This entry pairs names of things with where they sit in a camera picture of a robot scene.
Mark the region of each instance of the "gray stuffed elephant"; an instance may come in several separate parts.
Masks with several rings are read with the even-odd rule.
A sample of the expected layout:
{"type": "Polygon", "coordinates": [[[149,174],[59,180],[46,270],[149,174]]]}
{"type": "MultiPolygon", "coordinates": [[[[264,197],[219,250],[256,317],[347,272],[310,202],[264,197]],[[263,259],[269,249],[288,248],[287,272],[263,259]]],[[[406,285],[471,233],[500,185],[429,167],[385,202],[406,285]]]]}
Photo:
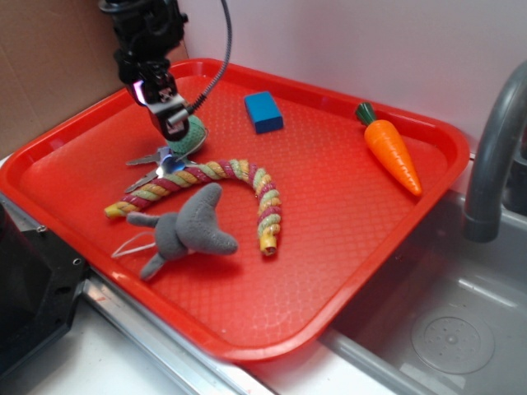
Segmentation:
{"type": "Polygon", "coordinates": [[[218,228],[215,209],[221,195],[222,187],[212,183],[197,191],[179,213],[128,214],[130,224],[154,228],[157,253],[141,270],[143,280],[152,278],[166,262],[192,252],[229,255],[237,251],[236,239],[218,228]]]}

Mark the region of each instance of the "twisted rope toy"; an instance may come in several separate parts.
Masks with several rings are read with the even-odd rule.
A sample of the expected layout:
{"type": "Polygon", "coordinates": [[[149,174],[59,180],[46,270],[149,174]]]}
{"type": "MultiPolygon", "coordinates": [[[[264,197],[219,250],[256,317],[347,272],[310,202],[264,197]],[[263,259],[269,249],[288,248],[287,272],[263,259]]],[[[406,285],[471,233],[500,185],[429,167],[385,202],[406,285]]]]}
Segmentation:
{"type": "Polygon", "coordinates": [[[280,193],[265,169],[247,160],[211,161],[205,165],[189,165],[173,174],[165,174],[163,178],[153,179],[132,193],[127,193],[119,202],[108,206],[105,214],[109,218],[126,216],[132,211],[141,211],[164,196],[182,188],[220,179],[239,179],[252,187],[259,200],[260,251],[266,256],[276,253],[276,235],[280,232],[280,220],[282,219],[280,193]]]}

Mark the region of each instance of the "plastic tray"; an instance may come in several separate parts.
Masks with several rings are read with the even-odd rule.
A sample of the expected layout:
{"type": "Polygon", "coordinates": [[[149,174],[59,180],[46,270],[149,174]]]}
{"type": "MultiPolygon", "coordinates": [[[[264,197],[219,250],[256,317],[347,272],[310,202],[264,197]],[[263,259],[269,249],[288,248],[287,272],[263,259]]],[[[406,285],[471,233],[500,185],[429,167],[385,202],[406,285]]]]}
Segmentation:
{"type": "MultiPolygon", "coordinates": [[[[182,96],[194,100],[219,67],[198,59],[177,63],[172,72],[182,96]]],[[[271,258],[259,252],[252,189],[224,180],[217,213],[240,243],[236,254],[194,254],[165,265],[150,282],[138,273],[155,250],[112,259],[144,229],[109,220],[103,210],[152,169],[125,162],[164,145],[147,111],[125,90],[22,147],[0,170],[2,190],[205,351],[234,361],[268,359],[317,337],[468,162],[457,129],[374,103],[408,145],[423,186],[421,198],[414,197],[366,148],[354,115],[360,101],[230,65],[197,112],[210,133],[192,160],[248,159],[277,183],[282,232],[271,258]],[[273,95],[284,129],[255,133],[243,99],[259,91],[273,95]]],[[[178,211],[197,188],[173,193],[147,213],[178,211]]]]}

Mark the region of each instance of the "carrot green top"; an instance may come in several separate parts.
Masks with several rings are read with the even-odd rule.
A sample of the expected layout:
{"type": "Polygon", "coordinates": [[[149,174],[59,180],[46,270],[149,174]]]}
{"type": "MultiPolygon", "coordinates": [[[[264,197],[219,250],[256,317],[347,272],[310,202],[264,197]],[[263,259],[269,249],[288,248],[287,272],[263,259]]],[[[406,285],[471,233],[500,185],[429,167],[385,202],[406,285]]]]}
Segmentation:
{"type": "Polygon", "coordinates": [[[355,111],[355,115],[364,126],[368,126],[370,123],[377,120],[377,116],[375,115],[371,103],[360,103],[355,111]]]}

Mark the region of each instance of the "stainless steel sink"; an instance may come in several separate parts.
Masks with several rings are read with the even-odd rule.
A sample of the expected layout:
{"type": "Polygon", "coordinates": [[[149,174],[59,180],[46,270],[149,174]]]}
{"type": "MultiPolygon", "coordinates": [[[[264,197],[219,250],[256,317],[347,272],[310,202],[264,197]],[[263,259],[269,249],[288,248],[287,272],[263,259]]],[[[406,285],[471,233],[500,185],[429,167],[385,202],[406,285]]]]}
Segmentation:
{"type": "Polygon", "coordinates": [[[449,192],[325,341],[401,393],[526,393],[527,219],[506,211],[498,238],[476,244],[462,206],[449,192]]]}

